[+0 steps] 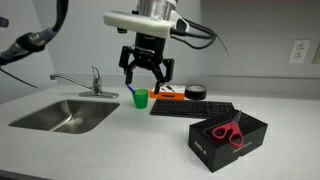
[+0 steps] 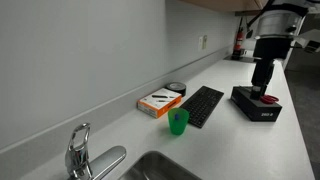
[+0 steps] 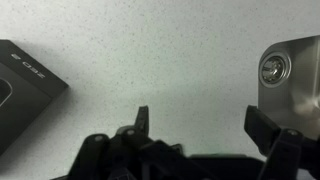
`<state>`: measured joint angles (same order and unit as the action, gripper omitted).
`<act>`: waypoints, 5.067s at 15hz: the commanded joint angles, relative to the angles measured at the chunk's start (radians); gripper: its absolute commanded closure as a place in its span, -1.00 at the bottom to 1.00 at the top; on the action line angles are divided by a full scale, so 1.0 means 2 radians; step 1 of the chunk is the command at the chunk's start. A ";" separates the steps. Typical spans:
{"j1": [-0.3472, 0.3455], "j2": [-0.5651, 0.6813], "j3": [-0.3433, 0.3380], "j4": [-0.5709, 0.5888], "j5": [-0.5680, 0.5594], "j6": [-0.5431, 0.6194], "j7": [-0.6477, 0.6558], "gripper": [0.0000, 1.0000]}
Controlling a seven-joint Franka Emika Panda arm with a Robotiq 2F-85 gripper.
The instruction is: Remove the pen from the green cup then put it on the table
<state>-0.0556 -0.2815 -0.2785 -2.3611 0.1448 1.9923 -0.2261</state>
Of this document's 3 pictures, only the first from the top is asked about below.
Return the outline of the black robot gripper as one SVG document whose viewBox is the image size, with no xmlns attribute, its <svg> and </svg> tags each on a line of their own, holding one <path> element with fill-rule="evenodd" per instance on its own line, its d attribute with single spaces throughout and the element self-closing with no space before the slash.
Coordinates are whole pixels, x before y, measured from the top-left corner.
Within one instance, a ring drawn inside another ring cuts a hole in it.
<svg viewBox="0 0 320 180">
<path fill-rule="evenodd" d="M 155 95 L 159 93 L 164 82 L 172 80 L 174 59 L 163 57 L 165 42 L 163 38 L 137 33 L 134 47 L 122 47 L 119 66 L 126 75 L 126 85 L 132 83 L 133 70 L 136 67 L 153 72 L 157 79 L 154 87 Z"/>
</svg>

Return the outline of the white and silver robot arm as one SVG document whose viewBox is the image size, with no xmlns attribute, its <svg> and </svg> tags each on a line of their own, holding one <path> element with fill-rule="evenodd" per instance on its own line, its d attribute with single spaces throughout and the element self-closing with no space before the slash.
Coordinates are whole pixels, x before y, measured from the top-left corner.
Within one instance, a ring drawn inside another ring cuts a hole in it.
<svg viewBox="0 0 320 180">
<path fill-rule="evenodd" d="M 169 0 L 138 0 L 137 9 L 133 11 L 133 14 L 147 17 L 158 16 L 168 20 L 170 12 L 174 9 L 175 5 Z M 140 67 L 153 72 L 157 79 L 154 94 L 159 93 L 160 87 L 172 79 L 174 68 L 174 60 L 163 57 L 165 43 L 166 40 L 163 38 L 137 33 L 135 48 L 122 47 L 119 66 L 124 70 L 126 85 L 132 83 L 133 70 Z"/>
</svg>

